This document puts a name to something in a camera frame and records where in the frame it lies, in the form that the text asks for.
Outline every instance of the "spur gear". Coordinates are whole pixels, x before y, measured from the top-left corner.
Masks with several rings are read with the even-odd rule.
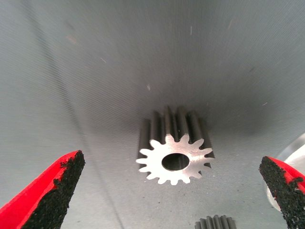
[[[154,112],[151,120],[145,119],[139,148],[146,156],[136,160],[142,164],[139,171],[149,172],[149,180],[158,177],[159,184],[190,183],[190,177],[201,178],[214,159],[203,122],[196,112],[187,113],[183,107],[175,114],[166,107],[163,116]]]

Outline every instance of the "black rubber pad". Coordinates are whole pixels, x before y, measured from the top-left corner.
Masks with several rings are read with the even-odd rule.
[[[305,195],[297,188],[301,177],[289,184],[284,177],[285,171],[268,157],[263,157],[259,167],[272,196],[281,208],[289,229],[305,229]]]
[[[84,165],[85,160],[81,151],[76,153],[74,160],[70,158],[66,164],[62,164],[67,169],[61,181],[57,179],[53,181],[57,188],[44,195],[22,229],[59,229],[61,227]]]
[[[213,218],[207,216],[206,219],[200,219],[195,229],[236,229],[236,225],[231,217],[215,215]]]

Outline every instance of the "gear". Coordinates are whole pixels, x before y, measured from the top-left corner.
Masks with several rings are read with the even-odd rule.
[[[202,120],[195,112],[186,113],[183,107],[176,114],[166,107],[164,116],[154,112],[151,121],[145,120],[139,151],[146,156],[136,160],[146,165],[139,171],[149,172],[149,180],[158,177],[159,184],[167,180],[172,185],[179,180],[190,183],[190,177],[201,178],[201,172],[209,170],[214,159]]]

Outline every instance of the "red plastic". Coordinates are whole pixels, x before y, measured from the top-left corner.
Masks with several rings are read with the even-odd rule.
[[[298,188],[305,194],[305,175],[297,171],[295,168],[291,167],[290,165],[286,164],[283,161],[280,161],[278,159],[275,159],[273,157],[268,157],[272,161],[274,161],[280,168],[285,170],[284,177],[286,179],[286,183],[289,184],[291,181],[293,181],[295,178],[301,177],[303,178],[302,182],[298,183]]]
[[[0,228],[20,229],[36,209],[41,198],[50,190],[56,188],[53,180],[61,180],[62,174],[67,169],[61,167],[61,163],[66,163],[70,158],[74,159],[77,152],[68,153],[57,159],[39,177],[4,205],[0,209]]]

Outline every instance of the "small gear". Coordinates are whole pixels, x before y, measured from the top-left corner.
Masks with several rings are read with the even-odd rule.
[[[183,107],[176,114],[166,107],[164,116],[154,112],[152,120],[145,119],[139,148],[139,155],[146,156],[136,160],[142,164],[139,171],[150,173],[149,180],[158,177],[159,184],[190,183],[190,177],[201,178],[214,159],[202,120]]]

